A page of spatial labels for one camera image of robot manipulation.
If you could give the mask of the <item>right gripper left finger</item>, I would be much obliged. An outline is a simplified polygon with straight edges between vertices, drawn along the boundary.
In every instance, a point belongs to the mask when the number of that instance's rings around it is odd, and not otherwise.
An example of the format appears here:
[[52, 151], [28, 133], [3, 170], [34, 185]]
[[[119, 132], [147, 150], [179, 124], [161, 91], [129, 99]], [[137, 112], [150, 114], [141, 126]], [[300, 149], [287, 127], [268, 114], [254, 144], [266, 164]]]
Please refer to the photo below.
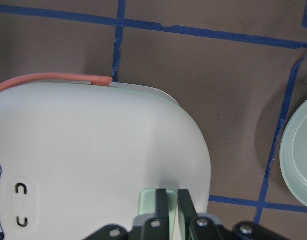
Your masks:
[[141, 240], [169, 240], [170, 218], [166, 189], [145, 189], [140, 195], [140, 212], [145, 217]]

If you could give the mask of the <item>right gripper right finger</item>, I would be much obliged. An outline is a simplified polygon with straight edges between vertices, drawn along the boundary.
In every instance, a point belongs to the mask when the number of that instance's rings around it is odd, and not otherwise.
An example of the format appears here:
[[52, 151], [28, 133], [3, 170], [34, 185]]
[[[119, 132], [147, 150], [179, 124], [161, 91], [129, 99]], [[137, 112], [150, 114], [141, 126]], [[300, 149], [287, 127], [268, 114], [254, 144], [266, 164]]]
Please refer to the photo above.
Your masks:
[[190, 192], [179, 189], [178, 220], [181, 236], [185, 240], [223, 240], [221, 233], [222, 222], [208, 213], [197, 213]]

